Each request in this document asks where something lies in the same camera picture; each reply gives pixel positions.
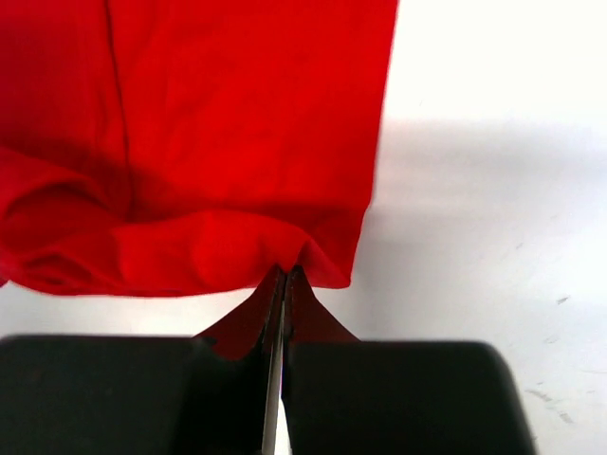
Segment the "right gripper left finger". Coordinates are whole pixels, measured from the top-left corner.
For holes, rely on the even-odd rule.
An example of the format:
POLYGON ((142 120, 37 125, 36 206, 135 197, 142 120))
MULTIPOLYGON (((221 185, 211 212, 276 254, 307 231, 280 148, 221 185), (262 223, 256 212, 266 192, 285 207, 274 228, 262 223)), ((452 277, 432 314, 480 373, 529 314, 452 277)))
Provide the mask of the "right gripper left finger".
POLYGON ((193 337, 1 342, 5 454, 270 454, 284 272, 193 337))

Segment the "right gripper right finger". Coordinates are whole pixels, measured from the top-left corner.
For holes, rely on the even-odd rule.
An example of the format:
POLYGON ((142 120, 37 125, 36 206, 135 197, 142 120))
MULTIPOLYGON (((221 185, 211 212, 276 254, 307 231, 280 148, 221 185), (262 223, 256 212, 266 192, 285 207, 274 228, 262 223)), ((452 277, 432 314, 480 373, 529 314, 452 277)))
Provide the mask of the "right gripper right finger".
POLYGON ((285 282, 282 397, 295 454, 532 454, 510 369, 477 341, 363 341, 301 268, 285 282))

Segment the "red t shirt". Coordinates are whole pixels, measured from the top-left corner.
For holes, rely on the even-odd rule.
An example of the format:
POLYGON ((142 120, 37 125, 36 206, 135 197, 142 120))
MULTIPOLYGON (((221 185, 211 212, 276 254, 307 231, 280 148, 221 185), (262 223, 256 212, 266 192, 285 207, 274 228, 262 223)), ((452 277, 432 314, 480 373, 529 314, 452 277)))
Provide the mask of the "red t shirt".
POLYGON ((395 1, 5 1, 1 279, 61 296, 350 284, 395 1))

